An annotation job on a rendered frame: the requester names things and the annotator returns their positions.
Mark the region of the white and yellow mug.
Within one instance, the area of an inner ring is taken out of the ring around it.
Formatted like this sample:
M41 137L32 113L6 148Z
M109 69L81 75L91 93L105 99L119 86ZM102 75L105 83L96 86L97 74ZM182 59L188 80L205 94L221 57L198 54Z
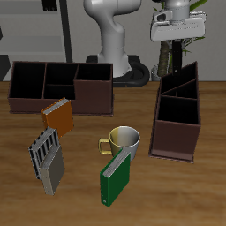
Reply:
M134 159L140 141L139 133L130 126L118 126L112 129L108 138L99 139L98 149L101 154L115 156L120 149L131 154L131 160ZM102 143L109 143L110 150L103 150Z

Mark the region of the wide dark brown desk caddy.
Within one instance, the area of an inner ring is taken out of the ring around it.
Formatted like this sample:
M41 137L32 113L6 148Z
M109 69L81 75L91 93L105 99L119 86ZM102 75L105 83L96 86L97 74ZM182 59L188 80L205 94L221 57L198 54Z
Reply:
M66 98L74 115L113 113L113 65L15 62L8 101L12 113L40 113Z

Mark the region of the orange book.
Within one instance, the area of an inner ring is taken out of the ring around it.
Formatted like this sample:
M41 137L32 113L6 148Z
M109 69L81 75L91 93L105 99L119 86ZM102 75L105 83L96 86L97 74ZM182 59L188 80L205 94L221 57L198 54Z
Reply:
M71 101L65 98L49 105L41 111L44 127L57 129L58 137L63 137L73 128Z

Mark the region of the black and white striped book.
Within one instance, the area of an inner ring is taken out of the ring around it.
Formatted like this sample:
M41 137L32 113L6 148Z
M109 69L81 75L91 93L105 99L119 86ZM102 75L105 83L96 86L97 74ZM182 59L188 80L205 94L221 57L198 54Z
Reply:
M50 128L49 126L41 133L41 135L34 141L34 143L28 148L31 162L34 167L34 174L37 179L41 179L40 165L44 160L49 148L51 146L58 146L58 134L57 129Z

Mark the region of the green book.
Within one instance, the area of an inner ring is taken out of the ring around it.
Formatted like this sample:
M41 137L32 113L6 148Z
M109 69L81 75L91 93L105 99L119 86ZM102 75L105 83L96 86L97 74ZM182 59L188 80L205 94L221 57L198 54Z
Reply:
M121 148L100 172L101 202L103 205L109 207L128 184L130 160L131 154Z

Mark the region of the grey shelf unit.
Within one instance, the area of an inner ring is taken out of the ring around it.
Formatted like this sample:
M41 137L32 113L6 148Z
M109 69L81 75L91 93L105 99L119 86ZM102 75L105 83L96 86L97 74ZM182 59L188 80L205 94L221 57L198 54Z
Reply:
M0 55L72 62L67 0L0 0Z

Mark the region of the grey book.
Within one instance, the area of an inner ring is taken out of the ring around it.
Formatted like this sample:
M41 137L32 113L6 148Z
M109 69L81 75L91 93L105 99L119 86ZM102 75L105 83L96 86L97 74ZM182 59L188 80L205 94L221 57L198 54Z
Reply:
M40 165L41 180L44 191L54 195L64 174L64 159L60 145L52 145Z

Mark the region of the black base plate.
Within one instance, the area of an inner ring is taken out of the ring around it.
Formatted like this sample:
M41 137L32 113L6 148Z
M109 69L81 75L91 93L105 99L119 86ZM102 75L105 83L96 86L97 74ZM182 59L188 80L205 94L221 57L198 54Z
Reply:
M91 55L84 65L82 79L99 87L143 87L149 81L148 68L138 56Z

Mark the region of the green pot plant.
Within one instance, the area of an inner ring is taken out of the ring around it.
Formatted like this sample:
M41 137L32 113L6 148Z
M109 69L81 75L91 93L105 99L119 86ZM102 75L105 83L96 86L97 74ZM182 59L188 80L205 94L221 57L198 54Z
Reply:
M189 13L194 11L194 9L203 5L208 0L198 0L197 2L190 4L192 0L153 0L154 2L160 4L162 8L159 11L172 11L174 22L181 19L188 19ZM181 41L182 53L187 53L186 47L194 41L204 39L205 35L202 37L193 37L188 39L177 39ZM161 43L159 63L157 67L156 76L158 78L166 75L167 73L172 73L172 41L159 41Z

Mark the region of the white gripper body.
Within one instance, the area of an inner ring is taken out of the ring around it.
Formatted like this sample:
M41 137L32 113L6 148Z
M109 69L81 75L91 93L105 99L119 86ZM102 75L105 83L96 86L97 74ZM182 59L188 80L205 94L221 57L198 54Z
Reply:
M188 19L174 22L172 11L158 11L153 14L150 29L152 41L167 41L202 37L205 34L206 13L192 11Z

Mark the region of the narrow dark brown desk caddy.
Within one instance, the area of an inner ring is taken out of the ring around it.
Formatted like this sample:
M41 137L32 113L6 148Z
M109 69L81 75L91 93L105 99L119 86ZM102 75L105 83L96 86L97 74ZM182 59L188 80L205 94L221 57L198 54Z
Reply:
M200 127L198 63L193 62L179 76L161 78L148 155L193 163Z

